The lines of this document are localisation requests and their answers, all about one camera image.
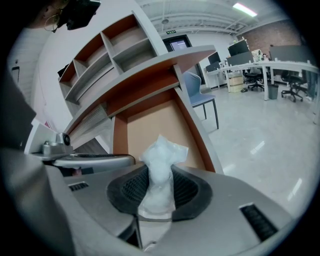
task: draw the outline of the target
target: office chair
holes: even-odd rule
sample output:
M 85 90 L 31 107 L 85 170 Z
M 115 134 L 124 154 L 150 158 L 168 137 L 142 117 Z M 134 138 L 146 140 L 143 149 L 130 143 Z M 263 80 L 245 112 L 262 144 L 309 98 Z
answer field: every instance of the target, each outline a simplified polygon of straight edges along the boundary
M 190 72 L 184 72 L 183 79 L 185 82 L 185 87 L 190 98 L 191 106 L 193 108 L 198 106 L 203 106 L 204 117 L 207 119 L 205 104 L 208 102 L 213 102 L 216 128 L 219 129 L 218 113 L 216 107 L 215 95 L 202 94 L 200 92 L 201 78 L 196 74 Z
M 251 87 L 251 91 L 254 90 L 254 88 L 261 88 L 263 91 L 265 91 L 265 87 L 262 85 L 262 80 L 264 78 L 262 71 L 259 73 L 253 73 L 253 72 L 248 72 L 248 73 L 243 73 L 244 77 L 247 78 L 245 82 L 248 83 L 254 83 L 248 85 L 248 89 Z
M 307 93 L 308 89 L 301 87 L 301 85 L 305 83 L 305 80 L 298 75 L 292 74 L 289 70 L 282 71 L 281 79 L 284 82 L 289 83 L 290 85 L 290 90 L 283 90 L 281 92 L 281 97 L 283 98 L 285 94 L 290 94 L 293 96 L 293 102 L 296 102 L 296 96 L 301 98 L 300 101 L 303 102 L 303 97 L 300 96 L 298 93 L 300 91 L 304 92 L 305 94 Z

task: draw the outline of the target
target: white desk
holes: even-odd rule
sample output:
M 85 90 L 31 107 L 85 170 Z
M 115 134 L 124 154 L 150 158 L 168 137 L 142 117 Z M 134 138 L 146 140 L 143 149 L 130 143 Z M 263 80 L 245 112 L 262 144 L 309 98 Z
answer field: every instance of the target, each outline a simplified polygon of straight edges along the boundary
M 252 63 L 246 63 L 236 66 L 225 66 L 219 68 L 215 71 L 205 72 L 204 75 L 207 76 L 206 80 L 209 82 L 208 76 L 217 75 L 220 72 L 225 72 L 226 84 L 228 88 L 228 92 L 230 93 L 230 83 L 229 83 L 229 75 L 228 71 L 239 71 L 239 70 L 247 70 L 250 68 L 262 68 L 263 73 L 263 83 L 264 83 L 264 100 L 267 101 L 269 99 L 269 91 L 268 91 L 268 80 L 267 80 L 267 67 L 270 67 L 270 75 L 271 75 L 271 83 L 274 84 L 274 70 L 289 70 L 289 71 L 297 71 L 301 72 L 302 70 L 314 72 L 318 74 L 317 79 L 317 96 L 314 102 L 313 113 L 315 114 L 313 118 L 313 122 L 316 124 L 319 120 L 320 116 L 320 72 L 317 66 L 311 65 L 309 63 L 304 62 L 293 62 L 293 61 L 258 61 Z

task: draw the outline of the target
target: trash can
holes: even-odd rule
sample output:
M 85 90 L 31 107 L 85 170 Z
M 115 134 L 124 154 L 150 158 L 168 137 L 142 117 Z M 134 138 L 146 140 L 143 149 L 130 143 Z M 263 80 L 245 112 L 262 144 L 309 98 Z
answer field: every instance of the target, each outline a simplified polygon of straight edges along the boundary
M 268 91 L 269 91 L 269 99 L 270 100 L 276 100 L 278 98 L 278 88 L 279 88 L 279 85 L 268 84 Z

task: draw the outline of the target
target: door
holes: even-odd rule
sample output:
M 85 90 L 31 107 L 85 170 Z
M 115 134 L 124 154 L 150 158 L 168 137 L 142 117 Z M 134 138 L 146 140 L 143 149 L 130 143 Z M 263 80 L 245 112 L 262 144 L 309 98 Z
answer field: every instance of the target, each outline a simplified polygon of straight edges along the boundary
M 163 42 L 168 52 L 179 51 L 188 47 L 192 47 L 186 35 L 170 37 L 170 38 L 164 39 Z M 205 84 L 205 78 L 199 64 L 196 64 L 195 66 L 190 68 L 188 71 L 199 76 L 201 78 L 201 84 L 202 85 Z

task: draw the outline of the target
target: plastic bag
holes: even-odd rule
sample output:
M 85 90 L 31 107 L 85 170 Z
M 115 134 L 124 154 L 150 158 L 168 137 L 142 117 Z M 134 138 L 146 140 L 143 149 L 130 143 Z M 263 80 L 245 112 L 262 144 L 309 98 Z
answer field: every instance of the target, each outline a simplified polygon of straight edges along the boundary
M 140 157 L 149 169 L 149 188 L 138 214 L 148 219 L 170 219 L 175 208 L 174 178 L 171 165 L 186 161 L 188 147 L 159 135 Z

